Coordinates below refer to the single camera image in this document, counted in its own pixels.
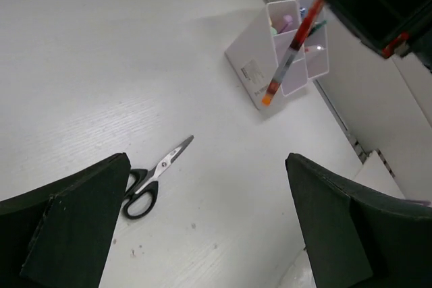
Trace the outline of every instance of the scissor handle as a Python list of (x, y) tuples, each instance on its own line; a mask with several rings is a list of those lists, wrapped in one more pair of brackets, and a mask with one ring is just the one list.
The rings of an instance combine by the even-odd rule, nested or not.
[[(130, 174), (135, 178), (135, 182), (128, 189), (125, 194), (125, 199), (129, 201), (123, 207), (123, 214), (127, 219), (141, 219), (146, 216), (152, 209), (155, 207), (157, 201), (157, 194), (159, 192), (159, 182), (152, 181), (150, 182), (139, 194), (136, 194), (135, 191), (137, 187), (139, 187), (139, 183), (147, 176), (147, 170), (145, 169), (132, 169)], [(151, 199), (150, 205), (140, 214), (132, 215), (129, 213), (129, 208), (138, 200), (142, 195), (148, 194)]]

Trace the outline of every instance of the pen holder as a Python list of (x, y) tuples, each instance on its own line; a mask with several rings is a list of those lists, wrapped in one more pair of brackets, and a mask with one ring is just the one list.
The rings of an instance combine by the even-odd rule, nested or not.
[[(286, 32), (272, 35), (270, 21), (278, 26), (286, 15), (292, 17), (291, 24), (284, 29)], [(297, 1), (268, 3), (225, 52), (258, 109), (265, 108), (261, 100), (299, 26), (300, 8)], [(307, 82), (306, 55), (302, 47), (272, 105), (289, 101), (289, 95), (306, 86)]]
[[(297, 0), (300, 7), (310, 8), (314, 0)], [(321, 11), (317, 18), (317, 23), (327, 19), (325, 8)], [(329, 73), (329, 51), (327, 42), (327, 27), (324, 25), (304, 42), (304, 48), (311, 49), (317, 46), (322, 47), (320, 51), (306, 52), (306, 67), (308, 70), (308, 79), (316, 79), (320, 76)]]

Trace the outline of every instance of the white box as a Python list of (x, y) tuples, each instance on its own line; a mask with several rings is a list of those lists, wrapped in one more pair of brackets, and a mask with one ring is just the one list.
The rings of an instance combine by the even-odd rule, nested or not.
[[(277, 24), (284, 15), (292, 16), (292, 30), (273, 36), (269, 20)], [(258, 109), (265, 108), (261, 100), (299, 25), (300, 8), (297, 1), (268, 3), (225, 52)], [(308, 72), (304, 47), (299, 50), (283, 80), (271, 105), (286, 103), (290, 94), (306, 86)]]

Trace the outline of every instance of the scissors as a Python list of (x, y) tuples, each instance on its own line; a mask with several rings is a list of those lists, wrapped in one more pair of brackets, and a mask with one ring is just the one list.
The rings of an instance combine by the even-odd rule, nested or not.
[[(128, 202), (123, 207), (123, 214), (127, 219), (141, 219), (155, 207), (157, 193), (159, 191), (158, 178), (175, 160), (177, 160), (179, 155), (183, 153), (193, 139), (193, 135), (186, 138), (179, 146), (169, 152), (153, 169), (132, 169), (130, 171), (134, 182), (126, 190), (124, 200), (128, 200)], [(139, 208), (138, 212), (131, 212), (131, 210), (135, 209), (134, 206), (138, 205), (137, 201), (145, 194), (147, 194), (149, 198), (148, 204), (144, 208)]]

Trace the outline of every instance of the white table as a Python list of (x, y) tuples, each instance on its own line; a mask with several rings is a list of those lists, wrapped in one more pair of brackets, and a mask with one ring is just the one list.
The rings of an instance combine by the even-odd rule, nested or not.
[(115, 152), (152, 167), (194, 134), (152, 213), (119, 218), (101, 287), (275, 287), (302, 247), (285, 158), (360, 162), (313, 85), (253, 106), (223, 52), (262, 6), (0, 0), (0, 200)]

